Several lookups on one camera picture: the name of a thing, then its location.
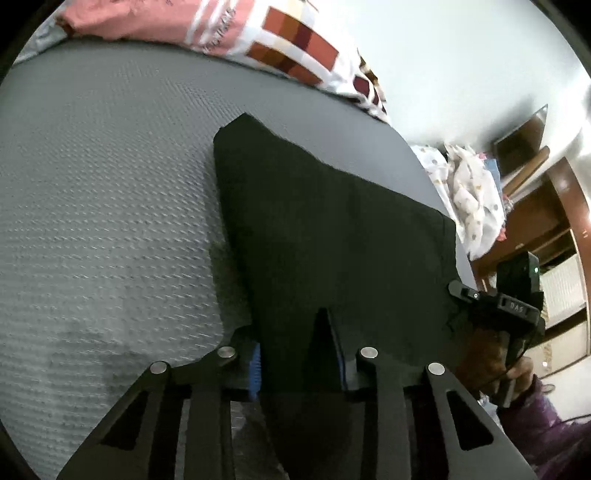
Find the purple sleeved right forearm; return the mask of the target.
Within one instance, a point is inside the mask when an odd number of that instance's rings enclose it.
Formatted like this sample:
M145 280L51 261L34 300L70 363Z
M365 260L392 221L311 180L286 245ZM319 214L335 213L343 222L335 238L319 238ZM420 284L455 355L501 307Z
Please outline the purple sleeved right forearm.
M508 408L500 408L498 417L540 480L590 477L590 424L561 419L538 377Z

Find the right hand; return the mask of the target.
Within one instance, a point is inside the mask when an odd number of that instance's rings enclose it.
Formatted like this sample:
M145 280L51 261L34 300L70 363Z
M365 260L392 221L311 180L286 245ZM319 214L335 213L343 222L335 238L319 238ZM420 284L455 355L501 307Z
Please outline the right hand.
M472 393L495 396L502 380L514 380L513 400L528 391L534 383L533 361L522 357L511 369L506 366L507 349L501 336L490 330L476 330L468 340L463 360L455 370L456 377Z

